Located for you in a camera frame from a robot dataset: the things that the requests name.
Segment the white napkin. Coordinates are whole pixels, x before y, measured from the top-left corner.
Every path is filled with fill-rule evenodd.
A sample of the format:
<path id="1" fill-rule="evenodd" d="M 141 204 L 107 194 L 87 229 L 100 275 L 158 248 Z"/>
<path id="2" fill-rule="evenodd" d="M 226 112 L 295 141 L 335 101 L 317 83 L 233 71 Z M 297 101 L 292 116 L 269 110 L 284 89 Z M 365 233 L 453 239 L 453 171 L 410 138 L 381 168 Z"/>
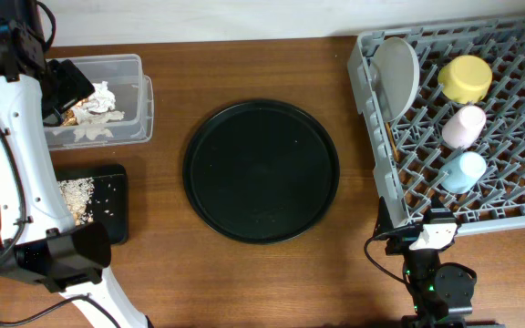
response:
<path id="1" fill-rule="evenodd" d="M 73 130 L 75 142 L 82 138 L 94 141 L 99 136 L 113 138 L 108 128 L 97 128 L 97 125 L 118 122 L 125 117 L 123 111 L 116 110 L 116 96 L 108 89 L 108 81 L 93 83 L 93 87 L 95 91 L 92 95 L 71 108 L 78 122 Z"/>

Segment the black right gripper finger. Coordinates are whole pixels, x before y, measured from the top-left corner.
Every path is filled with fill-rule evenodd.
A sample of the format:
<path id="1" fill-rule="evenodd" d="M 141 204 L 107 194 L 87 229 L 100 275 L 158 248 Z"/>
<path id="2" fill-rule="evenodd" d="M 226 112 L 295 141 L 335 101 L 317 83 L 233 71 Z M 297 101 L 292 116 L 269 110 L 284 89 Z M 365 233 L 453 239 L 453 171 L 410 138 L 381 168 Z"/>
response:
<path id="1" fill-rule="evenodd" d="M 390 232 L 393 229 L 394 224 L 391 221 L 390 213 L 386 205 L 386 200 L 384 197 L 380 197 L 378 201 L 378 213 L 373 236 L 377 237 L 379 235 Z"/>
<path id="2" fill-rule="evenodd" d="M 438 196 L 431 198 L 430 207 L 425 211 L 422 222 L 424 224 L 456 223 L 453 212 L 447 208 Z"/>

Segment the wooden chopstick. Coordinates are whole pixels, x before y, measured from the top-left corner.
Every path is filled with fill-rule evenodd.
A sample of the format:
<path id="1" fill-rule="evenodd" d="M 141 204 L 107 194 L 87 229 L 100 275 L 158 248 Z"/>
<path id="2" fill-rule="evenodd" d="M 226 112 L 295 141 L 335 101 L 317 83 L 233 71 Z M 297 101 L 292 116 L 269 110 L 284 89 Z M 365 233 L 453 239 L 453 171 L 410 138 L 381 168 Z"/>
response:
<path id="1" fill-rule="evenodd" d="M 396 143 L 395 143 L 395 139 L 394 139 L 394 136 L 393 136 L 390 124 L 388 122 L 385 123 L 385 128 L 386 128 L 386 134 L 387 134 L 389 142 L 390 142 L 390 147 L 392 149 L 394 161 L 398 162 L 399 159 L 400 159 L 400 156 L 399 156 L 398 150 L 396 148 Z"/>

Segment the yellow bowl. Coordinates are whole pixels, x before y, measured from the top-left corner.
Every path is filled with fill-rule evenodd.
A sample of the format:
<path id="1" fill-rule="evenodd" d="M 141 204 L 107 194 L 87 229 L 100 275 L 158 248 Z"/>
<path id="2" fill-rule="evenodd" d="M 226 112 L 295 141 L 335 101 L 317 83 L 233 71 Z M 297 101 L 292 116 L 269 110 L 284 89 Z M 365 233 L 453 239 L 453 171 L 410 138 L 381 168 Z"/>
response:
<path id="1" fill-rule="evenodd" d="M 459 104 L 480 102 L 488 94 L 492 80 L 489 64 L 471 55 L 454 58 L 437 77 L 437 82 L 443 86 L 442 93 Z"/>

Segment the pink cup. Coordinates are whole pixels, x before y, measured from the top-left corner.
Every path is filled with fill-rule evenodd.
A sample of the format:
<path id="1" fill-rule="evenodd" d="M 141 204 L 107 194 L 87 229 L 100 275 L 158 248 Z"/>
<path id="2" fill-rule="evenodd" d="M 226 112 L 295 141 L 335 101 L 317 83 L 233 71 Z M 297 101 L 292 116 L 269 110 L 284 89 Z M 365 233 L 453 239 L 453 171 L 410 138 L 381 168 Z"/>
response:
<path id="1" fill-rule="evenodd" d="M 478 139 L 486 119 L 486 114 L 481 108 L 465 106 L 444 125 L 441 136 L 453 149 L 467 149 Z"/>

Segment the light blue cup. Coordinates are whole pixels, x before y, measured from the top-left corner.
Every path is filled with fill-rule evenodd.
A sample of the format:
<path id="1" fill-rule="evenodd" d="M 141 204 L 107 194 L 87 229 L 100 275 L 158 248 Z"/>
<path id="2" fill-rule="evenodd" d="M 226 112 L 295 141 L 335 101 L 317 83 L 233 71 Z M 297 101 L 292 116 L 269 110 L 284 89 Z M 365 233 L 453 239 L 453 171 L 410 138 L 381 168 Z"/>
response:
<path id="1" fill-rule="evenodd" d="M 487 162 L 478 153 L 464 152 L 440 169 L 441 173 L 446 173 L 440 185 L 448 192 L 464 194 L 474 187 L 486 169 Z"/>

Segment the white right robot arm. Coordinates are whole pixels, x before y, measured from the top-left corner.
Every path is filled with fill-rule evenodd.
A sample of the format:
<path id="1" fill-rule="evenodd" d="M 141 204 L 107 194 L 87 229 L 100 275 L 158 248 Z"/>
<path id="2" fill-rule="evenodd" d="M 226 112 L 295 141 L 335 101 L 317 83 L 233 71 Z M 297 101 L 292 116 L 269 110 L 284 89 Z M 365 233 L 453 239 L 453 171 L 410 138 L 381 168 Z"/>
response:
<path id="1" fill-rule="evenodd" d="M 385 199 L 379 199 L 376 225 L 364 244 L 364 254 L 379 271 L 407 288 L 415 313 L 401 318 L 402 327 L 499 326 L 495 322 L 466 320 L 473 312 L 478 275 L 465 265 L 440 260 L 440 253 L 454 244 L 459 227 L 453 212 L 437 197 L 432 199 L 423 220 L 394 227 Z M 386 255 L 403 257 L 400 276 L 370 255 L 368 248 L 374 241 L 386 243 Z"/>

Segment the grey plate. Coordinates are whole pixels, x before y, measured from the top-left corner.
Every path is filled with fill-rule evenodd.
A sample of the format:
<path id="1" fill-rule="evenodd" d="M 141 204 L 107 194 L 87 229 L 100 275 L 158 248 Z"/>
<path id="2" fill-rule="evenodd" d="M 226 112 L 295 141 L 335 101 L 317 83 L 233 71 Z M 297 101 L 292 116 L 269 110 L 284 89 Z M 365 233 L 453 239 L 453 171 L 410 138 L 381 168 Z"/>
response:
<path id="1" fill-rule="evenodd" d="M 415 49 L 402 38 L 388 38 L 372 56 L 369 72 L 382 119 L 402 117 L 417 96 L 420 68 Z"/>

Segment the food scraps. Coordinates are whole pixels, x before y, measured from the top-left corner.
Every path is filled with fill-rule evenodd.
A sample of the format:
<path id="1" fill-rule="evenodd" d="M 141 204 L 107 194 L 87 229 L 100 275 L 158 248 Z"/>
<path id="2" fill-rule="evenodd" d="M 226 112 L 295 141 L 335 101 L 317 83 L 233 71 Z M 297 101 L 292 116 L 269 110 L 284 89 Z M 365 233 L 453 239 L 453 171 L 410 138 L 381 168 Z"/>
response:
<path id="1" fill-rule="evenodd" d="M 95 215 L 89 206 L 100 204 L 100 201 L 93 200 L 93 178 L 60 180 L 58 187 L 77 226 L 94 221 Z"/>

